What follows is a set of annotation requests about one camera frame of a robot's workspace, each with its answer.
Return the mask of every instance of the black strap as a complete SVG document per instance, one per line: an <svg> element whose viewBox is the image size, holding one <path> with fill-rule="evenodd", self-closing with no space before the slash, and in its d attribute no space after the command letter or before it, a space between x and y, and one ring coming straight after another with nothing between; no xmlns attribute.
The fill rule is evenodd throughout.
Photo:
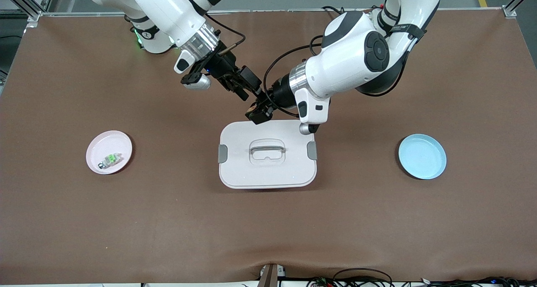
<svg viewBox="0 0 537 287"><path fill-rule="evenodd" d="M127 17L127 18L129 19L129 21L131 21L133 23L143 23L145 21L149 21L149 18L147 16L142 17L142 18L129 18L129 17Z"/></svg>
<svg viewBox="0 0 537 287"><path fill-rule="evenodd" d="M384 14L386 14L387 17L389 17L390 19L393 19L394 21L397 21L398 17L388 12L388 10L386 9L386 5L384 5L383 10L384 10Z"/></svg>
<svg viewBox="0 0 537 287"><path fill-rule="evenodd" d="M378 25L384 30L386 31L386 34L388 34L391 30L391 26L388 25L383 19L382 19L382 15L380 15L380 13L378 14L378 16L376 16L376 22L378 23Z"/></svg>
<svg viewBox="0 0 537 287"><path fill-rule="evenodd" d="M426 30L421 30L420 27L412 25L411 23L404 23L402 25L395 25L391 28L391 32L406 32L408 33L409 39L417 38L420 40L423 35L427 32Z"/></svg>

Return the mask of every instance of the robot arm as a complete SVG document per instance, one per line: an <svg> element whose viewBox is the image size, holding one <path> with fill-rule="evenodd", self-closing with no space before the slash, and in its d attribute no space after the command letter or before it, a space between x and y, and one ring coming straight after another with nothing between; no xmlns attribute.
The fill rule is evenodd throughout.
<svg viewBox="0 0 537 287"><path fill-rule="evenodd" d="M388 92L439 1L386 0L384 9L389 10L374 12L372 19L364 12L340 15L326 27L320 54L273 84L274 102L283 108L297 106L301 132L309 134L328 119L332 95L351 89L370 96ZM396 19L391 17L392 5L401 8ZM374 21L381 22L377 28ZM384 38L387 26L391 27Z"/></svg>
<svg viewBox="0 0 537 287"><path fill-rule="evenodd" d="M220 31L214 30L203 15L220 0L135 0L144 13L166 34L175 40L181 49L174 70L177 73L190 72L183 76L181 83L189 89L205 90L211 80L202 73L219 81L226 90L234 92L240 99L247 100L247 92L255 95L256 103L246 116L256 124L268 121L275 108L267 95L259 87L261 81L246 66L239 69L231 48L220 41Z"/></svg>
<svg viewBox="0 0 537 287"><path fill-rule="evenodd" d="M128 19L144 48L151 53L159 54L166 52L173 46L173 42L168 35L160 31L142 11L135 0L92 0L96 4L118 8L122 10Z"/></svg>

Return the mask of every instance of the black cable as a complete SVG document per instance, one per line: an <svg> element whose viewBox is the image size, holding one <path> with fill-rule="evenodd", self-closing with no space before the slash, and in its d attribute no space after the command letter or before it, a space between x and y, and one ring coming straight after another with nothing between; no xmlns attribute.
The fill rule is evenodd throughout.
<svg viewBox="0 0 537 287"><path fill-rule="evenodd" d="M371 96L371 97L380 97L380 96L384 96L388 94L393 89L395 89L395 86L397 86L397 84L401 80L401 76L403 76L403 71L404 71L405 65L407 64L407 59L408 59L408 53L407 55L404 56L403 65L401 66L401 72L399 72L399 76L397 77L397 80L395 80L393 86L391 86L391 88L389 88L386 92L382 92L381 94L369 94L369 93L362 93L362 94L365 94L366 96Z"/></svg>
<svg viewBox="0 0 537 287"><path fill-rule="evenodd" d="M345 286L343 286L340 282L338 281L334 281L334 283L336 283L336 285L339 285L339 287L349 287L349 286L352 286L352 284L349 284L347 282L344 282L345 283Z"/></svg>
<svg viewBox="0 0 537 287"><path fill-rule="evenodd" d="M317 55L317 53L313 50L313 42L315 42L316 39L320 39L322 38L323 35L317 35L316 37L313 37L310 41L309 41L309 51L311 52L311 55L315 56Z"/></svg>
<svg viewBox="0 0 537 287"><path fill-rule="evenodd" d="M324 10L326 10L326 9L334 10L334 12L337 12L338 14L343 14L343 12L345 12L345 9L343 9L343 7L341 7L341 10L337 10L333 6L324 6L324 7L321 7L321 8L324 9Z"/></svg>
<svg viewBox="0 0 537 287"><path fill-rule="evenodd" d="M376 287L380 287L380 285L378 285L378 284L377 284L376 282L374 282L374 281L371 281L370 283L374 284Z"/></svg>
<svg viewBox="0 0 537 287"><path fill-rule="evenodd" d="M209 14L205 14L205 16L207 16L211 21L217 23L217 24L218 24L219 26L221 26L222 28L228 29L228 31L231 31L231 32L233 32L234 34L241 36L242 39L240 39L240 41L236 42L236 43L235 43L235 46L238 46L238 45L242 44L242 43L246 40L246 35L240 33L239 31L236 31L236 30L234 30L234 29L231 29L230 27L227 27L227 26L224 25L223 23L221 23L221 22L215 20L215 19L214 19L212 16L210 16Z"/></svg>
<svg viewBox="0 0 537 287"><path fill-rule="evenodd" d="M362 285L365 285L367 283L372 283L374 285L377 285L376 282L381 283L383 287L386 287L384 283L391 284L391 287L393 287L393 283L386 281L385 279L378 279L376 277L372 276L355 276L355 277L349 277L347 279L341 279L344 282L363 282L357 285L356 287L360 287Z"/></svg>
<svg viewBox="0 0 537 287"><path fill-rule="evenodd" d="M20 39L22 39L23 37L21 37L20 35L8 35L8 36L5 36L5 37L0 37L0 39L6 39L6 38L20 38Z"/></svg>
<svg viewBox="0 0 537 287"><path fill-rule="evenodd" d="M313 44L312 47L319 47L320 44ZM278 108L280 111L282 111L283 113L286 113L287 115L291 115L293 117L299 117L298 114L295 114L295 113L291 113L287 110L284 110L282 107L280 107L279 105L277 105L273 100L272 98L270 98L270 95L269 93L267 92L267 76L269 75L269 72L270 70L272 70L272 68L278 63L278 61L280 61L280 59L284 58L285 56L288 56L289 54L291 54L292 52L296 52L298 50L302 50L302 49L307 49L309 48L310 46L307 45L307 46L300 46L298 48L294 48L294 49L291 49L287 52L285 52L284 54L278 56L278 58L272 62L272 64L268 67L267 71L265 72L265 76L263 76L263 90L265 90L265 93L267 95L267 98L268 98L268 101L270 101L272 103L272 105L274 105L276 108Z"/></svg>
<svg viewBox="0 0 537 287"><path fill-rule="evenodd" d="M338 274L342 274L343 272L348 272L348 271L372 271L372 272L377 272L377 273L383 274L386 277L388 277L388 279L390 279L390 281L389 281L390 286L394 287L393 280L391 279L391 276L389 274L387 274L386 272L383 272L381 270L376 270L376 269L373 269L373 268L347 268L347 269L343 269L343 270L340 270L340 271L336 272L336 274L334 274L334 276L332 277L332 280L335 280Z"/></svg>
<svg viewBox="0 0 537 287"><path fill-rule="evenodd" d="M428 287L481 287L481 284L500 284L503 287L532 287L537 285L537 279L533 281L519 281L514 278L505 278L505 277L487 277L485 279L478 279L476 281L462 281L454 280L448 282L431 282L428 284Z"/></svg>

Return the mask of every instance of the table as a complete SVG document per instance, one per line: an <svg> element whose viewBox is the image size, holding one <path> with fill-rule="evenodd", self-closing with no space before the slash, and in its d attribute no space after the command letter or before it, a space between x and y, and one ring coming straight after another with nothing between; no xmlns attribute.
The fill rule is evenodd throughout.
<svg viewBox="0 0 537 287"><path fill-rule="evenodd" d="M234 53L258 76L331 19L218 18L247 35ZM282 60L270 83L308 53ZM270 262L288 276L537 276L537 70L501 10L439 11L395 90L334 96L317 178L300 189L220 182L220 132L249 103L216 83L186 90L177 56L139 50L121 17L42 17L26 32L0 97L0 284L242 281ZM110 176L84 159L105 130L135 146ZM397 164L413 133L445 148L439 178Z"/></svg>

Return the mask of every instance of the small toy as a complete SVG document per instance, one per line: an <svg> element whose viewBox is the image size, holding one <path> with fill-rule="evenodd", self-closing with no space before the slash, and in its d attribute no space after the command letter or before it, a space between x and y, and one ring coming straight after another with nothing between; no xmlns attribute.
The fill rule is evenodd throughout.
<svg viewBox="0 0 537 287"><path fill-rule="evenodd" d="M121 154L115 153L108 155L104 158L104 161L100 162L99 165L97 165L100 169L105 169L113 166L114 164L118 163L121 160Z"/></svg>

